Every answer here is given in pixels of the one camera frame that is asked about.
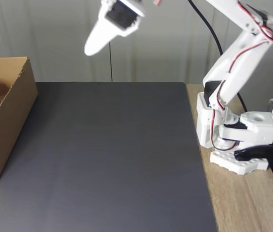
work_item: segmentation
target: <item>gray mat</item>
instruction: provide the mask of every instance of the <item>gray mat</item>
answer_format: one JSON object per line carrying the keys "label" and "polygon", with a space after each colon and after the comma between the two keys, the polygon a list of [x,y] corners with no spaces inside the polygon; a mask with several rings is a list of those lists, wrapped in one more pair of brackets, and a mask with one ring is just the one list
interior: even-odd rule
{"label": "gray mat", "polygon": [[38,83],[0,179],[0,232],[210,232],[180,83]]}

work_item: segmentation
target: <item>gray wall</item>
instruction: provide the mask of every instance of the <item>gray wall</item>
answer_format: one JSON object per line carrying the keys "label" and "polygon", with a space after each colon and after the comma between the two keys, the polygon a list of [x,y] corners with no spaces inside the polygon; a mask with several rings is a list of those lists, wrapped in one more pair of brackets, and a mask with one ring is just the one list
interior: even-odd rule
{"label": "gray wall", "polygon": [[[249,0],[273,14],[273,0]],[[226,49],[240,30],[205,0],[196,5]],[[144,0],[139,31],[111,43],[114,81],[201,83],[218,58],[209,31],[186,0]],[[97,19],[99,0],[0,0],[0,56],[29,56],[37,81],[110,81],[109,48],[86,57],[83,46]],[[273,47],[242,95],[251,110],[273,97]]]}

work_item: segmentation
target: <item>wooden table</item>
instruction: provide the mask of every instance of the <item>wooden table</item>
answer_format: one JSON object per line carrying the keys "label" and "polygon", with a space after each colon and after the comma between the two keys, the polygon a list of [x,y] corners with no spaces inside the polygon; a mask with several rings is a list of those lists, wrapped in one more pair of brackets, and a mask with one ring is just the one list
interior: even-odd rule
{"label": "wooden table", "polygon": [[[195,126],[197,124],[197,94],[202,85],[187,85]],[[238,99],[230,108],[243,112]],[[273,232],[273,174],[254,171],[237,175],[210,163],[210,152],[200,146],[216,224],[219,232]]]}

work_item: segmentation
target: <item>robotic arm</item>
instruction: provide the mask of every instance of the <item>robotic arm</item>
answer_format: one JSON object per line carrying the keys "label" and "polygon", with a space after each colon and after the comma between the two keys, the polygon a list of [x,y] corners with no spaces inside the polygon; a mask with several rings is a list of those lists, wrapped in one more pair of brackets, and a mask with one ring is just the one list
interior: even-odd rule
{"label": "robotic arm", "polygon": [[[261,159],[244,162],[237,161],[235,155],[250,147],[273,144],[273,110],[238,116],[228,105],[273,45],[273,17],[238,0],[207,1],[243,32],[203,79],[205,91],[197,97],[199,142],[203,147],[215,148],[211,162],[238,174],[267,169],[268,162],[263,157],[254,155]],[[116,36],[126,37],[136,31],[145,16],[141,0],[101,0],[101,4],[98,21],[85,44],[88,56],[99,52]]]}

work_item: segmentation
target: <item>white plastic bracket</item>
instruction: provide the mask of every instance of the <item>white plastic bracket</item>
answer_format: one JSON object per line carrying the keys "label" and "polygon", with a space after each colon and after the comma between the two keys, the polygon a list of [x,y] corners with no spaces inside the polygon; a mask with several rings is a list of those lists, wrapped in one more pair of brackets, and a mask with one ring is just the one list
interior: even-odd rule
{"label": "white plastic bracket", "polygon": [[250,161],[238,161],[234,158],[233,152],[213,151],[210,155],[210,162],[239,175],[250,173],[254,170],[267,170],[269,163],[267,159],[251,159]]}

